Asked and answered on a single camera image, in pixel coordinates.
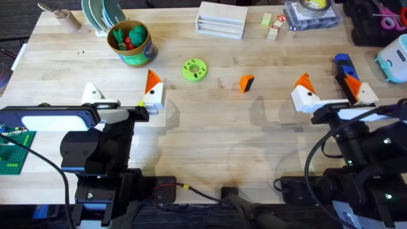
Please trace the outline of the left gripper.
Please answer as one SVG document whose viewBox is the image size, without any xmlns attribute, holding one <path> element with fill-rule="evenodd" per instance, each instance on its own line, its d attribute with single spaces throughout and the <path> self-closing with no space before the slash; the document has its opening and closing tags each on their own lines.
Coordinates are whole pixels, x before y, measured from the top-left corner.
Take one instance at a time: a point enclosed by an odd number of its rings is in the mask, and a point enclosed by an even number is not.
<svg viewBox="0 0 407 229">
<path fill-rule="evenodd" d="M 148 122 L 149 115 L 157 115 L 158 111 L 164 108 L 165 87 L 158 75 L 149 69 L 144 96 L 136 106 L 121 106 L 119 100 L 106 99 L 93 83 L 86 84 L 81 103 L 94 104 L 100 122 L 104 124 L 125 120 Z"/>
</svg>

